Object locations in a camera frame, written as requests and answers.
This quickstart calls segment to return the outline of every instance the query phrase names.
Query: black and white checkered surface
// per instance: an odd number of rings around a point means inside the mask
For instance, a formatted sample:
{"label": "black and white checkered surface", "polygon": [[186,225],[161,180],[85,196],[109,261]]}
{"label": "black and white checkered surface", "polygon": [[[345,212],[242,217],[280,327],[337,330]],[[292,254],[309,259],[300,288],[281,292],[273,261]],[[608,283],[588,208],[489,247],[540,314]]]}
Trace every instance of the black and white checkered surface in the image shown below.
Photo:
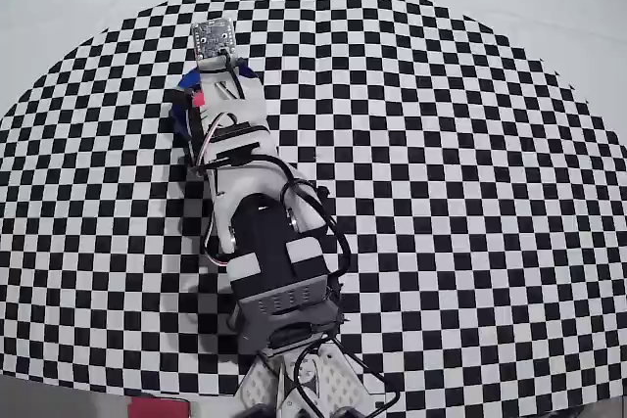
{"label": "black and white checkered surface", "polygon": [[623,393],[627,152],[542,62],[425,0],[182,0],[37,80],[0,122],[4,374],[235,392],[250,358],[223,273],[199,261],[209,192],[163,103],[195,66],[190,24],[220,16],[281,157],[334,197],[358,254],[342,342],[405,391],[394,410],[517,416]]}

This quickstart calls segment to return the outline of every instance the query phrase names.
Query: circuit board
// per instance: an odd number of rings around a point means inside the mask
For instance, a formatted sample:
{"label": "circuit board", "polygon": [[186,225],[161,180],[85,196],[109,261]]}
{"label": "circuit board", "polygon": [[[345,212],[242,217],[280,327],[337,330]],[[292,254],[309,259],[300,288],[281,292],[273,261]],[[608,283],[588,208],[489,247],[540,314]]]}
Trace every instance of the circuit board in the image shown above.
{"label": "circuit board", "polygon": [[224,67],[223,60],[217,61],[219,56],[227,53],[236,59],[235,28],[231,19],[214,19],[192,25],[194,38],[194,53],[198,66],[203,69],[219,69]]}

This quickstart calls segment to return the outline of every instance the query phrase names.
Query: cable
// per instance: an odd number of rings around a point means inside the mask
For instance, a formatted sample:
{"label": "cable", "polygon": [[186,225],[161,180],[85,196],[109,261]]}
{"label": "cable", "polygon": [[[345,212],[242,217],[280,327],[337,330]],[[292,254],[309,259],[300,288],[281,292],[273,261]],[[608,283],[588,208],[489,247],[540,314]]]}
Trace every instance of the cable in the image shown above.
{"label": "cable", "polygon": [[[294,179],[294,184],[309,186],[315,192],[317,192],[317,188],[309,180],[304,180],[303,178],[295,178]],[[281,192],[279,194],[278,201],[280,201],[281,204],[284,205],[284,206],[285,206],[285,194],[287,193],[287,190],[289,190],[289,189],[290,189],[290,184],[286,183],[285,185],[283,185],[283,188],[281,188]]]}
{"label": "cable", "polygon": [[227,266],[228,265],[228,261],[222,261],[218,258],[213,257],[209,251],[207,250],[207,247],[209,246],[209,239],[212,236],[212,231],[214,230],[214,222],[216,220],[216,213],[212,211],[212,218],[211,221],[209,222],[209,227],[207,228],[207,232],[205,233],[205,237],[203,237],[203,244],[201,246],[202,251],[203,251],[203,255],[211,262],[213,263],[215,266]]}
{"label": "cable", "polygon": [[352,352],[346,351],[344,347],[342,346],[342,344],[337,341],[335,336],[331,336],[331,337],[321,338],[309,344],[305,349],[301,351],[301,353],[298,356],[298,359],[296,359],[296,362],[294,363],[294,385],[296,386],[296,390],[298,390],[298,393],[301,395],[301,398],[313,411],[315,416],[317,416],[318,418],[325,418],[322,412],[319,410],[319,408],[315,406],[312,400],[308,397],[307,393],[305,392],[305,389],[303,388],[303,385],[301,384],[301,378],[300,378],[301,364],[303,363],[305,356],[307,356],[308,354],[311,354],[315,349],[320,348],[323,344],[328,343],[328,342],[333,342],[335,346],[342,352],[342,354],[346,354],[351,359],[353,359],[363,369],[364,373],[372,374],[376,379],[381,381],[385,386],[388,387],[388,389],[391,389],[392,392],[394,393],[394,398],[392,398],[387,403],[383,404],[383,406],[375,409],[372,413],[367,415],[365,418],[374,418],[375,416],[380,415],[385,410],[394,406],[394,404],[397,401],[399,401],[399,399],[401,398],[401,393],[396,389],[396,387],[394,387],[393,384],[391,384],[388,380],[386,380],[385,377],[383,377],[383,375],[379,374],[378,372],[368,367],[367,364],[365,364],[355,354],[353,354]]}
{"label": "cable", "polygon": [[226,100],[237,100],[233,92],[226,88],[226,82],[216,82],[214,87],[228,97]]}
{"label": "cable", "polygon": [[285,178],[287,178],[286,185],[288,185],[288,188],[291,189],[299,198],[305,201],[305,203],[311,206],[313,210],[315,210],[318,213],[318,215],[322,218],[322,220],[324,220],[324,222],[328,225],[329,229],[331,229],[331,232],[333,232],[333,235],[337,239],[337,242],[340,245],[340,248],[342,249],[342,260],[341,260],[342,262],[336,271],[333,271],[332,273],[328,275],[329,283],[331,283],[334,280],[337,280],[338,278],[346,274],[351,267],[351,256],[352,256],[351,246],[349,245],[349,242],[346,239],[346,236],[344,235],[344,233],[342,233],[338,229],[337,222],[335,221],[335,219],[333,219],[333,217],[331,217],[326,212],[326,209],[324,209],[324,206],[316,198],[314,198],[313,196],[311,196],[310,194],[306,193],[301,188],[299,188],[299,186],[305,185],[306,183],[301,182],[297,180],[296,178],[294,178],[294,173],[292,172],[292,169],[282,159],[280,159],[279,157],[267,156],[264,154],[248,154],[245,157],[238,156],[238,157],[222,159],[220,161],[214,161],[206,165],[203,165],[203,169],[216,169],[216,168],[220,168],[221,166],[226,166],[229,164],[233,166],[241,166],[250,162],[274,163],[283,171],[283,173],[285,174]]}
{"label": "cable", "polygon": [[203,145],[200,148],[200,152],[198,153],[198,156],[196,156],[196,162],[194,166],[198,167],[201,164],[203,160],[203,156],[205,155],[205,153],[207,152],[207,149],[209,148],[209,143],[214,137],[214,134],[216,134],[216,130],[217,130],[217,126],[219,125],[219,122],[225,116],[230,117],[234,124],[237,123],[237,117],[233,113],[228,113],[228,112],[219,113],[212,121],[212,124],[209,126],[209,130],[207,131],[207,134],[205,134],[205,140],[203,141]]}
{"label": "cable", "polygon": [[235,88],[237,88],[237,94],[239,95],[239,98],[244,100],[246,98],[246,96],[244,95],[244,89],[242,88],[242,84],[239,81],[239,77],[237,76],[237,74],[235,73],[235,70],[233,69],[233,64],[231,64],[231,57],[226,51],[223,51],[222,54],[226,58],[226,64],[225,64],[226,70],[228,71],[228,73],[231,74],[231,78],[233,79],[233,82],[235,83]]}

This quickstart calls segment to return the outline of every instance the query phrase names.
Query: red object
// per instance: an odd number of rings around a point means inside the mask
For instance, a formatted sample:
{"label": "red object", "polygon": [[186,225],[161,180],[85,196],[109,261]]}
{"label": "red object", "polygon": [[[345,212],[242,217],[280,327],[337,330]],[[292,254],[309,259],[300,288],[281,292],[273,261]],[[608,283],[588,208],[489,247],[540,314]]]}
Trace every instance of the red object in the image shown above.
{"label": "red object", "polygon": [[128,406],[128,418],[189,418],[189,402],[136,396]]}
{"label": "red object", "polygon": [[202,91],[194,93],[194,97],[192,98],[192,104],[196,108],[200,108],[205,105],[205,94]]}

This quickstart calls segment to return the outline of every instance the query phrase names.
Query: gray plastic part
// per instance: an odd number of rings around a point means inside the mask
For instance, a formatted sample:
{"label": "gray plastic part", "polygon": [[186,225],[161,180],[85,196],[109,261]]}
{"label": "gray plastic part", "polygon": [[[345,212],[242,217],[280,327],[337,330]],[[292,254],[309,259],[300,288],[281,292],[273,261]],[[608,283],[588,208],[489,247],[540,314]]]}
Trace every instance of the gray plastic part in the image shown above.
{"label": "gray plastic part", "polygon": [[[272,357],[296,346],[308,344],[319,338],[321,332],[335,328],[338,306],[329,299],[324,299],[326,279],[326,275],[318,276],[240,300],[240,318],[244,319],[239,335],[240,352],[254,354],[262,351],[266,356]],[[298,308],[285,313],[276,313],[294,306]],[[272,333],[297,323],[314,325],[316,333],[285,347],[269,346]]]}

